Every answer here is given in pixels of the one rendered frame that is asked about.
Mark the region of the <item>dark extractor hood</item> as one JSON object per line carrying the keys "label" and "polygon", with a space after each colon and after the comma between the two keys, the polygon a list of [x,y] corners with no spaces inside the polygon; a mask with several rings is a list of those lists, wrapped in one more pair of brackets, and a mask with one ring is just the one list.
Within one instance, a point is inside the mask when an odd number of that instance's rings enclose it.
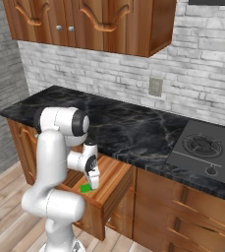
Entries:
{"label": "dark extractor hood", "polygon": [[225,0],[189,0],[189,5],[225,6]]}

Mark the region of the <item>grey wall socket plate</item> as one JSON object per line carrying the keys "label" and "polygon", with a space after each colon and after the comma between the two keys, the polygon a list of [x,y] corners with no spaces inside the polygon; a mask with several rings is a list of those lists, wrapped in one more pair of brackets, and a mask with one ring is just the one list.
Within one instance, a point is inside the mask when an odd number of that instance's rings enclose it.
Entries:
{"label": "grey wall socket plate", "polygon": [[161,96],[162,94],[163,81],[153,77],[149,78],[148,93],[154,96]]}

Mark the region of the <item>wooden base cupboard door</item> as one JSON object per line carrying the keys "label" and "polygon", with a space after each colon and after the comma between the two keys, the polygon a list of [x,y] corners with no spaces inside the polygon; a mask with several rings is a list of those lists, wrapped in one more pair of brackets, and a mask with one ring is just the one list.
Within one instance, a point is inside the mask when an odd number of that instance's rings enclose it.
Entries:
{"label": "wooden base cupboard door", "polygon": [[36,178],[36,144],[37,134],[34,128],[20,122],[9,119],[8,124],[14,139],[21,166],[29,185],[35,182]]}

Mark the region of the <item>open wooden drawer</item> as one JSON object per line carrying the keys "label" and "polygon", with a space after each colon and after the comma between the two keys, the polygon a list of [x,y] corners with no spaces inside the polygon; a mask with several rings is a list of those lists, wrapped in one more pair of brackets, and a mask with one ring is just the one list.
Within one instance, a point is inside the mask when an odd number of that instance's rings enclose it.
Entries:
{"label": "open wooden drawer", "polygon": [[111,214],[133,187],[135,169],[130,164],[107,156],[98,160],[98,166],[100,181],[97,190],[82,193],[81,186],[86,184],[86,179],[79,172],[72,170],[58,189],[76,193],[84,198],[84,215],[75,222],[75,226],[103,240],[105,226]]}

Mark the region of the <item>wooden base cupboard front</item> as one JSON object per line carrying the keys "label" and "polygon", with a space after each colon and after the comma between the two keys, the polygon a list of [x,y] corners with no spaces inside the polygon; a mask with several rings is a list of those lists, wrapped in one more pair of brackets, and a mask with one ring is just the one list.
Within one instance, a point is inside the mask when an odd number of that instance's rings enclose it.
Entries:
{"label": "wooden base cupboard front", "polygon": [[225,228],[173,203],[192,206],[194,201],[222,199],[200,192],[165,177],[139,168],[136,178],[134,241],[152,252],[203,252],[197,245],[169,230],[180,222],[225,235]]}

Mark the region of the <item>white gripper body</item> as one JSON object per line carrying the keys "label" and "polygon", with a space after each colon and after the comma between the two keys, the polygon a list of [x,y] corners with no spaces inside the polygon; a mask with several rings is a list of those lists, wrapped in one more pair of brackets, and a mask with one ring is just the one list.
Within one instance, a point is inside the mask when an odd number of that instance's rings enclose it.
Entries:
{"label": "white gripper body", "polygon": [[99,177],[100,171],[97,166],[86,174],[86,179],[92,190],[95,190],[99,187]]}

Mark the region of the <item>wooden wall cupboard carcass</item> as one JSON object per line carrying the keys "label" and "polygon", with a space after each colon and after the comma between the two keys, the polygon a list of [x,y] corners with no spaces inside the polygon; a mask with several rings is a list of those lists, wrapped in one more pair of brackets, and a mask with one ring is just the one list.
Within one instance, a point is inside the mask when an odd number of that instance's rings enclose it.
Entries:
{"label": "wooden wall cupboard carcass", "polygon": [[152,56],[171,43],[177,0],[153,0],[150,52]]}

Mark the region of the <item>dark grey gas hob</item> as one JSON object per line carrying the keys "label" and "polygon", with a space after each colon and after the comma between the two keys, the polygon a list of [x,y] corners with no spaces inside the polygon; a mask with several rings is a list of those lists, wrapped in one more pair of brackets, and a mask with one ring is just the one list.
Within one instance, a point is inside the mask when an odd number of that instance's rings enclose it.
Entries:
{"label": "dark grey gas hob", "polygon": [[225,183],[225,127],[190,119],[167,163]]}

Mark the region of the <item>wooden drawer front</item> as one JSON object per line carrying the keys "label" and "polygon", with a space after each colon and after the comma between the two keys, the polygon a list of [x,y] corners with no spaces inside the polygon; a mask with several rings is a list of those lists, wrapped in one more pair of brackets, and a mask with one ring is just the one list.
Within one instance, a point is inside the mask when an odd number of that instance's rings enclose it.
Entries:
{"label": "wooden drawer front", "polygon": [[134,208],[135,208],[135,190],[131,187],[118,207],[111,214],[107,222],[107,226],[111,229],[123,234],[124,236],[133,238],[134,225]]}

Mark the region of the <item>wooden wall cupboard door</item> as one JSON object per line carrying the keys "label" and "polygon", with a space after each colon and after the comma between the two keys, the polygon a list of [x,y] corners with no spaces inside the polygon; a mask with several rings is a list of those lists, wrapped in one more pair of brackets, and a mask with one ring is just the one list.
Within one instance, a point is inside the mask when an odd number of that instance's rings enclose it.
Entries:
{"label": "wooden wall cupboard door", "polygon": [[152,0],[72,0],[79,48],[148,56]]}
{"label": "wooden wall cupboard door", "polygon": [[76,46],[72,0],[3,0],[12,39]]}

